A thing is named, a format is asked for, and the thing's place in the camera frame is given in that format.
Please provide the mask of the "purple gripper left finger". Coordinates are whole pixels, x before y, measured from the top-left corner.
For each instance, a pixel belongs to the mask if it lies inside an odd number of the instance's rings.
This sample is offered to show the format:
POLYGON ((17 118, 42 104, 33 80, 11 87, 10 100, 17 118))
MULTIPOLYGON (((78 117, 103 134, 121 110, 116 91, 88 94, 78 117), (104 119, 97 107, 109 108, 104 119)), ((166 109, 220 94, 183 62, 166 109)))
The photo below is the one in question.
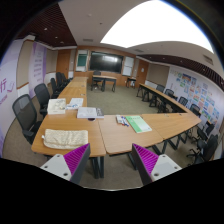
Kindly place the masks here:
POLYGON ((90 156, 90 144, 80 146, 69 153, 56 154, 41 169, 72 183, 78 184, 90 156))

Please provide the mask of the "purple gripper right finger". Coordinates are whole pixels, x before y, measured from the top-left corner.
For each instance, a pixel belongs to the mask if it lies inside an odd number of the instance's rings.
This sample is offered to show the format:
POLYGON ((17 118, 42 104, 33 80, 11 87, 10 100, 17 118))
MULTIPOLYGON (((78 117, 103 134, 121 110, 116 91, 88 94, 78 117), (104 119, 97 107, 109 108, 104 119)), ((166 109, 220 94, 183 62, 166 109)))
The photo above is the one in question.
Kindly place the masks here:
POLYGON ((166 154, 157 155, 137 144, 132 144, 132 157, 143 185, 181 170, 181 167, 166 154))

